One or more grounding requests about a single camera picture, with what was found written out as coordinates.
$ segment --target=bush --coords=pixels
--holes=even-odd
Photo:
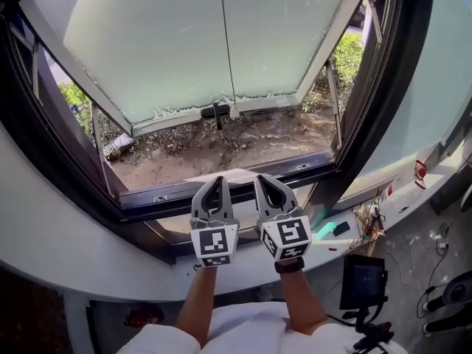
[[[58,85],[61,94],[67,101],[75,118],[82,126],[83,130],[88,136],[91,135],[91,115],[90,115],[90,100],[75,84],[60,83]]]
[[[345,33],[342,36],[333,56],[333,69],[341,93],[344,89],[353,87],[363,52],[364,47],[359,34]]]
[[[75,84],[60,83],[58,85],[61,94],[67,101],[75,118],[86,132],[87,136],[91,137],[93,133],[93,126],[90,115],[90,100]],[[107,144],[111,140],[121,135],[122,131],[116,126],[104,113],[97,109],[98,126],[100,128],[100,136],[103,144]]]
[[[361,36],[355,33],[345,33],[334,50],[333,72],[341,111],[344,110],[347,98],[353,88],[363,53]],[[326,94],[329,93],[328,91],[326,70],[323,69],[303,101],[303,111],[314,112],[315,107],[319,104],[319,92]]]

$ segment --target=floor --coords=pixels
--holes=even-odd
[[[448,282],[455,276],[472,268],[472,210],[459,212],[459,204],[451,205],[441,216],[431,210],[428,204],[402,221],[401,225],[393,227],[388,235],[379,240],[374,249],[375,257],[385,257],[386,268],[389,271],[389,281],[386,294],[389,301],[384,305],[376,323],[390,321],[394,340],[401,344],[409,353],[466,353],[472,344],[471,330],[453,330],[447,333],[436,333],[430,338],[422,334],[422,324],[454,312],[453,308],[443,308],[428,315],[424,319],[416,317],[415,308],[418,299],[428,287],[429,277],[439,260],[434,247],[436,246],[437,230],[442,223],[451,228],[446,239],[448,254],[434,272],[432,285]],[[365,248],[358,251],[363,254]],[[343,259],[339,258],[319,268],[306,273],[315,293],[322,300],[327,313],[341,316],[339,298],[343,273]],[[439,295],[442,288],[435,290],[431,297]],[[280,284],[271,286],[275,298],[282,298]],[[254,291],[248,290],[216,298],[215,304],[227,305],[239,302],[254,301]],[[181,303],[165,303],[159,307],[165,314],[165,324],[171,325]],[[98,302],[94,309],[95,326],[102,354],[115,353],[127,340],[139,330],[125,327],[122,322],[131,305]]]
[[[60,291],[0,268],[0,353],[73,354]]]

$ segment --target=wristwatch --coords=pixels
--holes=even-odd
[[[303,257],[297,257],[295,263],[290,263],[289,265],[280,265],[280,263],[275,263],[275,271],[279,274],[290,274],[294,273],[305,267],[305,261]]]

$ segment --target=green object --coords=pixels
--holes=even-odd
[[[324,225],[323,228],[321,228],[316,234],[316,239],[317,240],[323,240],[327,234],[329,234],[330,232],[334,231],[336,228],[336,223],[334,223],[333,221],[331,222],[328,222]]]

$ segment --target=person's left arm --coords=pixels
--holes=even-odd
[[[184,306],[177,317],[176,328],[190,334],[201,345],[208,341],[212,319],[217,268],[199,268]]]

